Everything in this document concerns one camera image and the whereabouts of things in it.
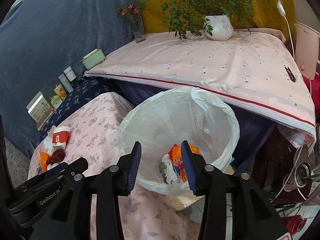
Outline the black hair clip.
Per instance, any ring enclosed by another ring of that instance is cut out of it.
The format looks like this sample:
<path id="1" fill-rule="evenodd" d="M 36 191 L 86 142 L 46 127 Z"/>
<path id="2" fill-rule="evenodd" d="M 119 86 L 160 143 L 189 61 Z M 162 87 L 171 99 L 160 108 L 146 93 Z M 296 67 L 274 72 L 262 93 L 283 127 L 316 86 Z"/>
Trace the black hair clip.
<path id="1" fill-rule="evenodd" d="M 292 82 L 296 82 L 296 78 L 295 78 L 293 72 L 291 71 L 291 69 L 290 69 L 289 67 L 286 67 L 286 66 L 285 66 L 284 68 L 285 68 L 285 70 L 286 70 L 286 72 L 287 72 L 290 80 L 291 80 Z"/>

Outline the glass vase pink flowers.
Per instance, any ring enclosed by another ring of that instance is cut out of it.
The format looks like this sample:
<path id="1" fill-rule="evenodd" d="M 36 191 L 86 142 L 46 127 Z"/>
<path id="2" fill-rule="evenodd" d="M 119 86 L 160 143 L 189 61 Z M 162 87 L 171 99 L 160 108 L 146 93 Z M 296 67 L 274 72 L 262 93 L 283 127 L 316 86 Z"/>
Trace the glass vase pink flowers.
<path id="1" fill-rule="evenodd" d="M 141 12 L 146 6 L 147 0 L 137 0 L 135 4 L 124 5 L 117 8 L 117 13 L 130 25 L 136 43 L 146 40 L 143 30 Z"/>

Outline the pink white appliance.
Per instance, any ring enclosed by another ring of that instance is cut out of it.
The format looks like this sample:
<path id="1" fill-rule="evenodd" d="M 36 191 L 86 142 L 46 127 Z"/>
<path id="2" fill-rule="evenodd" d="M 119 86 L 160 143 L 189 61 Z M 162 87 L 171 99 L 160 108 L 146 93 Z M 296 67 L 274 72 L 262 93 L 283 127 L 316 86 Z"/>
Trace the pink white appliance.
<path id="1" fill-rule="evenodd" d="M 295 28 L 295 62 L 304 77 L 314 80 L 319 65 L 319 32 L 299 22 Z"/>

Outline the white book box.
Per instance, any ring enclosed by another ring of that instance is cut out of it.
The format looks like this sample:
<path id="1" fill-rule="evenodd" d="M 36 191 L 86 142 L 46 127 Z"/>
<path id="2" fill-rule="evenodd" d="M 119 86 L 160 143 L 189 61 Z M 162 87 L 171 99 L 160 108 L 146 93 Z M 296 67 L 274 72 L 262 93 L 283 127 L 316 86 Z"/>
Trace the white book box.
<path id="1" fill-rule="evenodd" d="M 31 102 L 27 105 L 28 114 L 36 122 L 36 128 L 38 131 L 42 129 L 45 123 L 54 113 L 53 107 L 46 100 L 41 92 L 38 92 Z"/>

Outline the orange plastic bag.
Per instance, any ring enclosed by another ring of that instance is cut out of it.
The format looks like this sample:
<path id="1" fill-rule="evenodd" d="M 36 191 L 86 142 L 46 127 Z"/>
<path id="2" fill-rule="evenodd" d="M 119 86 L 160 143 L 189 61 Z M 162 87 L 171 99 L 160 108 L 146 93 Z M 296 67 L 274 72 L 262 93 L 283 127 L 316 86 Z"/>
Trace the orange plastic bag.
<path id="1" fill-rule="evenodd" d="M 173 171 L 177 174 L 177 177 L 180 181 L 186 182 L 187 175 L 184 168 L 184 163 L 182 159 L 182 150 L 181 146 L 174 144 L 170 151 L 168 152 L 169 159 L 172 163 Z"/>

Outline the mint green tissue box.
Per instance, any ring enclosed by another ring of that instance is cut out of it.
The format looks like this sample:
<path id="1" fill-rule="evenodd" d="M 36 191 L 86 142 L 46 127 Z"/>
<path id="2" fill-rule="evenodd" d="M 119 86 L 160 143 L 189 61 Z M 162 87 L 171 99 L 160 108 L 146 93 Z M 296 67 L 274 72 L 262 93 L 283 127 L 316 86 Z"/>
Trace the mint green tissue box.
<path id="1" fill-rule="evenodd" d="M 95 49 L 83 57 L 82 64 L 87 70 L 90 70 L 104 60 L 105 55 L 103 51 L 101 49 Z"/>

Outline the navy leaf print cloth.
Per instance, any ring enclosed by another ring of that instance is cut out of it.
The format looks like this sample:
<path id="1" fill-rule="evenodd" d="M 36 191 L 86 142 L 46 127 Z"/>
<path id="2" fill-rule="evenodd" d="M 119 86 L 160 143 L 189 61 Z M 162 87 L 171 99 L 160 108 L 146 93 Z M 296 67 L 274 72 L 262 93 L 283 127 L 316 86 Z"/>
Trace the navy leaf print cloth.
<path id="1" fill-rule="evenodd" d="M 109 79 L 81 79 L 78 86 L 74 88 L 61 105 L 57 107 L 53 115 L 46 121 L 43 128 L 40 130 L 39 142 L 47 136 L 47 131 L 50 130 L 52 126 L 61 124 L 61 122 L 79 110 L 82 106 L 92 101 L 100 94 L 107 92 L 121 93 L 115 82 Z"/>

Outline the tall white bottle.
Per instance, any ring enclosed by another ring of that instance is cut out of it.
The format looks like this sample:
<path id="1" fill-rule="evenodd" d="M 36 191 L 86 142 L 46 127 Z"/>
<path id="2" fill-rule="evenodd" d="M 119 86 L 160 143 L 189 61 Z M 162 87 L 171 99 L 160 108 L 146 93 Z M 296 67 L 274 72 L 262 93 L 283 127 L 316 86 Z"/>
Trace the tall white bottle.
<path id="1" fill-rule="evenodd" d="M 61 74 L 59 76 L 59 80 L 68 93 L 71 93 L 73 91 L 71 83 L 68 81 L 67 77 L 64 74 Z"/>

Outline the blue grey backdrop cloth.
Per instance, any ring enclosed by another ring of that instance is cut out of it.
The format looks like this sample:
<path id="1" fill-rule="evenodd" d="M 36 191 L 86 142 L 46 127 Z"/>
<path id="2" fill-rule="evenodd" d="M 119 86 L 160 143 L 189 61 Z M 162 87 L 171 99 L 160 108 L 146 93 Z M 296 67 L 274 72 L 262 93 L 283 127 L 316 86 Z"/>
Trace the blue grey backdrop cloth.
<path id="1" fill-rule="evenodd" d="M 94 49 L 109 54 L 133 39 L 117 8 L 134 0 L 24 0 L 1 24 L 1 115 L 6 138 L 30 158 L 39 144 L 27 112 L 41 92 L 50 96 L 67 67 L 76 75 Z"/>

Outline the white mesh cloth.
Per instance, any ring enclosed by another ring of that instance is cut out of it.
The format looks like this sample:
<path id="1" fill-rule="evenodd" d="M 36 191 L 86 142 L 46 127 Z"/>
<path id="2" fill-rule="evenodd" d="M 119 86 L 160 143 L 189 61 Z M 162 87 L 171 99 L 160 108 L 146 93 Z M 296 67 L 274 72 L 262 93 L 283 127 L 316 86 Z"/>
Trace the white mesh cloth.
<path id="1" fill-rule="evenodd" d="M 47 165 L 47 170 L 49 171 L 49 170 L 51 170 L 52 168 L 54 168 L 54 167 L 56 167 L 58 165 L 59 165 L 59 163 L 49 164 L 49 165 Z"/>

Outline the green plant white pot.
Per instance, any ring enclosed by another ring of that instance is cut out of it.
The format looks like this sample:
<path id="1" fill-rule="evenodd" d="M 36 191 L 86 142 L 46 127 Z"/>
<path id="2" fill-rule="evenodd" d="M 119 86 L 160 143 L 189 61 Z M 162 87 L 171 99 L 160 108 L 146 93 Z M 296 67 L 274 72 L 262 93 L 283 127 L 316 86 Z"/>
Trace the green plant white pot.
<path id="1" fill-rule="evenodd" d="M 210 16 L 228 16 L 248 29 L 248 20 L 254 17 L 254 1 L 257 0 L 167 0 L 161 4 L 163 25 L 181 40 L 187 38 L 187 32 L 194 36 L 201 36 L 202 32 L 213 36 Z"/>

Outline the red white paper cup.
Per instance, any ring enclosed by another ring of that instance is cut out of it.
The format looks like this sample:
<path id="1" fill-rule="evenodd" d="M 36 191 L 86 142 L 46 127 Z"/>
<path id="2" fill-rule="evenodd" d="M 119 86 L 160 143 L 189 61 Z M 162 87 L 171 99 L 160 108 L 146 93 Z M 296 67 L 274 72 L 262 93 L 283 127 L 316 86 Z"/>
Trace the red white paper cup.
<path id="1" fill-rule="evenodd" d="M 71 129 L 68 126 L 61 126 L 61 127 L 54 128 L 53 136 L 52 136 L 53 149 L 64 150 L 66 148 L 70 131 Z"/>

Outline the white glove red cuff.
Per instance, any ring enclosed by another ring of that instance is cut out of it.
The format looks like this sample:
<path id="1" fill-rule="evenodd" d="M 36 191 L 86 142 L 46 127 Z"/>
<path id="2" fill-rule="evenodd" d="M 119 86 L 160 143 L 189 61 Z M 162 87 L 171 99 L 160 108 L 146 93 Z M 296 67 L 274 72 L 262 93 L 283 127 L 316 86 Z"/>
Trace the white glove red cuff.
<path id="1" fill-rule="evenodd" d="M 53 147 L 53 133 L 55 130 L 56 126 L 53 125 L 51 129 L 47 131 L 47 136 L 45 137 L 43 141 L 43 149 L 44 152 L 48 153 L 49 155 L 52 155 L 54 152 L 54 147 Z"/>

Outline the green white small packet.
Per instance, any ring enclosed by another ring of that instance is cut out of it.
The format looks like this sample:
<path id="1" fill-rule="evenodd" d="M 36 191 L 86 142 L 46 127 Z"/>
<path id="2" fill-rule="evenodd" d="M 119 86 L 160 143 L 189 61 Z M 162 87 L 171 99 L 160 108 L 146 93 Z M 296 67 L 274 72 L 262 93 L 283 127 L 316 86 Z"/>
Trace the green white small packet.
<path id="1" fill-rule="evenodd" d="M 58 95 L 54 95 L 50 97 L 50 103 L 54 109 L 57 109 L 62 102 L 63 100 Z"/>

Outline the dark red scrunchie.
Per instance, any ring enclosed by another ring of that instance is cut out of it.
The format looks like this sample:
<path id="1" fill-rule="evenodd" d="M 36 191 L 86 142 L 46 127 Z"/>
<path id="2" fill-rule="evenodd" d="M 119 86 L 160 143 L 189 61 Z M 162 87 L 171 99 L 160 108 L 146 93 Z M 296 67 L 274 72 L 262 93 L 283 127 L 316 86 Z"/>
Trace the dark red scrunchie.
<path id="1" fill-rule="evenodd" d="M 63 149 L 57 149 L 52 155 L 47 158 L 47 165 L 54 165 L 55 163 L 61 163 L 66 156 Z"/>

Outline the pink rabbit print tablecloth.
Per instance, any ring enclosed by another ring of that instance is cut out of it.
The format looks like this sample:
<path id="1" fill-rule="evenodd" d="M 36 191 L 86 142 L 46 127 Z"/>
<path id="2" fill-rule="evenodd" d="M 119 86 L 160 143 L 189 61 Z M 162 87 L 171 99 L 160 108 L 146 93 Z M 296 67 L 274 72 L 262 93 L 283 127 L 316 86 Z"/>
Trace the pink rabbit print tablecloth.
<path id="1" fill-rule="evenodd" d="M 86 103 L 60 123 L 71 129 L 64 161 L 88 161 L 85 176 L 99 174 L 119 159 L 118 127 L 133 107 L 115 92 Z M 166 196 L 139 185 L 119 198 L 125 239 L 197 239 L 200 225 L 176 213 Z"/>

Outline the white lined trash bin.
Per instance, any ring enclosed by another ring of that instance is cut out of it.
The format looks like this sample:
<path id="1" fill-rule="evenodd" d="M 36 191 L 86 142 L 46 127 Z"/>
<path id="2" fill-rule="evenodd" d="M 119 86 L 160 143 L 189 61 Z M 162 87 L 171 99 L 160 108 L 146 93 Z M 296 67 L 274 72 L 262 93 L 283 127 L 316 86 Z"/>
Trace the white lined trash bin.
<path id="1" fill-rule="evenodd" d="M 187 182 L 164 182 L 159 166 L 174 144 L 188 141 L 205 161 L 225 171 L 240 137 L 238 120 L 226 103 L 209 91 L 178 87 L 160 92 L 131 110 L 118 129 L 119 154 L 142 146 L 137 184 L 149 191 L 179 196 L 190 191 Z"/>

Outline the pink cloth on shelf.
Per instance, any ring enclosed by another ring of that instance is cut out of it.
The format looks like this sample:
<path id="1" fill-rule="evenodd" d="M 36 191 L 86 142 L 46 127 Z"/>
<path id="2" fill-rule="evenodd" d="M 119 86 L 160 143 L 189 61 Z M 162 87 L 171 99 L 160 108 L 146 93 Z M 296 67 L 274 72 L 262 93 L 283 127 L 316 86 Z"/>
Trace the pink cloth on shelf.
<path id="1" fill-rule="evenodd" d="M 284 67 L 293 72 L 292 82 Z M 314 104 L 281 32 L 235 31 L 226 41 L 150 34 L 107 55 L 86 76 L 172 89 L 192 86 L 316 137 Z"/>

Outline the short white jar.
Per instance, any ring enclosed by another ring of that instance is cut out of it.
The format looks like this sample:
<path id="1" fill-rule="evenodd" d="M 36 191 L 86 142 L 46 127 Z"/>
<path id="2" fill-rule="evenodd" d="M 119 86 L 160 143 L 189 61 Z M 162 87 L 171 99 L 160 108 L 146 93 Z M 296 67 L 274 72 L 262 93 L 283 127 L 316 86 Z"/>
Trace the short white jar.
<path id="1" fill-rule="evenodd" d="M 73 82 L 76 79 L 76 74 L 71 66 L 67 67 L 63 73 L 70 82 Z"/>

